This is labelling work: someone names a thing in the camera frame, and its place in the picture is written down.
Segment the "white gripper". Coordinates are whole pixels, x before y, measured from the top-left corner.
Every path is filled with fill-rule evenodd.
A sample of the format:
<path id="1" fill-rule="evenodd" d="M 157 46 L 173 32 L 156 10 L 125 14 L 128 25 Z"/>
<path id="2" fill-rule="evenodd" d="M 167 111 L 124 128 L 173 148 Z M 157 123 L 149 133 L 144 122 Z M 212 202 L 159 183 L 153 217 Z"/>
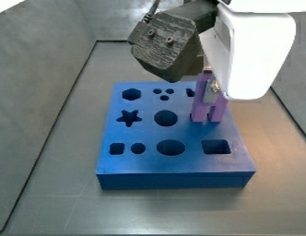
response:
<path id="1" fill-rule="evenodd" d="M 229 100 L 264 96 L 296 35 L 292 0 L 217 0 L 215 26 L 200 34 L 215 77 L 205 80 L 201 101 L 221 91 Z"/>

